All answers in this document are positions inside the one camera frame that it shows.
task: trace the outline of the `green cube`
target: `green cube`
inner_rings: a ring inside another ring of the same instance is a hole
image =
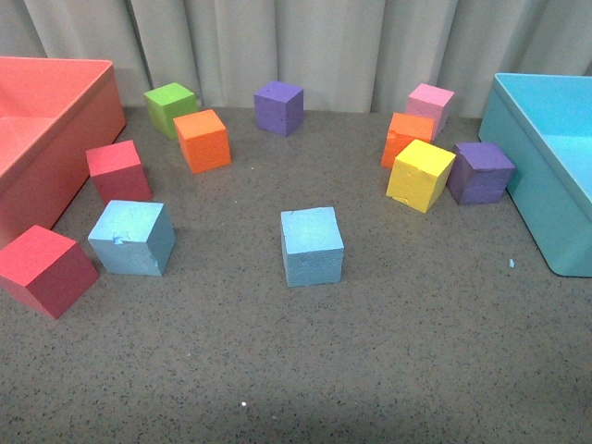
[[[199,111],[195,94],[178,83],[145,92],[144,98],[153,125],[171,140],[177,139],[173,118]]]

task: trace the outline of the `plastic bin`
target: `plastic bin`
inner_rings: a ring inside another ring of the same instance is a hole
[[[0,57],[0,248],[51,228],[124,126],[110,61]]]
[[[551,270],[592,277],[592,78],[497,74],[479,138],[516,165],[508,192]]]

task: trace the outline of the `pink cube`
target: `pink cube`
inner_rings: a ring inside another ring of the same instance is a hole
[[[133,141],[88,150],[86,159],[92,183],[105,205],[112,200],[152,199],[152,191]]]
[[[405,114],[433,118],[433,141],[446,125],[453,95],[452,91],[421,83],[409,94]]]
[[[75,240],[37,225],[0,250],[0,285],[17,301],[54,319],[97,278]]]

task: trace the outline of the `block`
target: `block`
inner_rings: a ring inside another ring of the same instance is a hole
[[[380,165],[383,168],[392,169],[395,157],[409,143],[415,139],[432,142],[433,131],[434,119],[432,118],[401,113],[393,114],[388,127],[387,142],[385,143],[385,151],[382,154]]]
[[[94,148],[86,152],[91,180],[107,205],[119,201],[148,201],[152,191],[133,141]]]
[[[304,121],[304,90],[270,81],[254,94],[257,127],[287,137]]]
[[[199,111],[195,94],[175,82],[145,92],[144,99],[154,127],[170,140],[177,138],[173,119]]]
[[[38,225],[0,250],[0,285],[15,300],[54,319],[97,278],[75,240]]]
[[[288,287],[341,281],[344,247],[333,207],[282,212],[281,250]]]
[[[427,213],[446,186],[455,156],[431,143],[411,142],[395,158],[387,196]]]
[[[407,98],[405,114],[434,119],[432,141],[446,125],[454,92],[421,83]]]
[[[126,124],[113,63],[0,57],[0,248],[51,228]]]
[[[457,204],[498,202],[516,169],[496,143],[463,142],[456,154],[447,186]]]
[[[230,164],[228,133],[216,111],[207,109],[174,120],[181,152],[193,174]]]
[[[89,243],[109,273],[162,276],[175,231],[163,203],[111,201]]]

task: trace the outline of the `red plastic bin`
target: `red plastic bin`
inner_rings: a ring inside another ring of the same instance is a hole
[[[0,248],[51,228],[125,124],[112,62],[0,57]]]

